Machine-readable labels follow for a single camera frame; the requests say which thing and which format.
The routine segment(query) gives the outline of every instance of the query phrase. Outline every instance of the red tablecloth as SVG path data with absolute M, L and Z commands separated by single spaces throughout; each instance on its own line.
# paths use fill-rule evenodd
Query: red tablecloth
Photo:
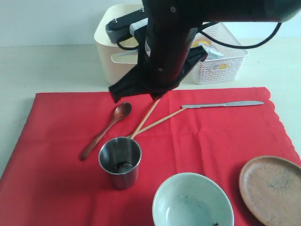
M 260 155 L 301 165 L 265 88 L 178 90 L 159 102 L 148 125 L 183 104 L 260 100 L 261 106 L 187 109 L 137 135 L 143 150 L 137 183 L 112 187 L 98 164 L 110 138 L 127 136 L 152 105 L 148 95 L 127 97 L 131 115 L 113 126 L 86 161 L 79 154 L 111 120 L 109 93 L 40 93 L 0 181 L 0 226 L 153 226 L 159 185 L 180 172 L 203 174 L 229 196 L 237 226 L 261 225 L 244 205 L 238 176 Z

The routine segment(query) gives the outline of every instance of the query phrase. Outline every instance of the table surface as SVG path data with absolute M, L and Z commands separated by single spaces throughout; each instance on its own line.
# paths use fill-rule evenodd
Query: table surface
M 260 40 L 241 40 L 245 45 Z M 278 38 L 249 50 L 234 81 L 197 85 L 186 77 L 177 89 L 267 87 L 276 113 L 301 155 L 301 38 Z M 0 48 L 0 175 L 38 92 L 107 91 L 95 45 Z

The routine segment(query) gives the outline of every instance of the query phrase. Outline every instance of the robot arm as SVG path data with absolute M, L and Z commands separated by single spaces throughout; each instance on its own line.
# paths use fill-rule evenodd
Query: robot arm
M 145 11 L 133 12 L 107 25 L 112 42 L 118 36 L 124 39 L 133 35 L 139 43 L 137 65 L 109 87 L 115 102 L 139 94 L 150 94 L 155 100 L 176 88 L 193 66 L 207 57 L 202 47 L 190 49 L 204 22 L 285 22 L 301 10 L 300 0 L 142 2 Z M 130 29 L 135 22 L 138 25 Z

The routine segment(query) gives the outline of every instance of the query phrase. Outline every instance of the metal knife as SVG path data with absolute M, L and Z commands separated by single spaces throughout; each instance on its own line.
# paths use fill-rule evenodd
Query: metal knife
M 237 106 L 252 106 L 262 105 L 264 102 L 257 100 L 243 100 L 235 102 L 227 102 L 220 104 L 205 104 L 205 105 L 182 105 L 182 108 L 203 108 L 203 107 L 237 107 Z

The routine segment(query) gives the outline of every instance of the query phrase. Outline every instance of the round wooden plate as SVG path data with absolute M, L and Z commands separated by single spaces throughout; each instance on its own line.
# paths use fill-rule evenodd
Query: round wooden plate
M 239 176 L 241 196 L 267 226 L 301 226 L 301 167 L 283 158 L 261 156 Z

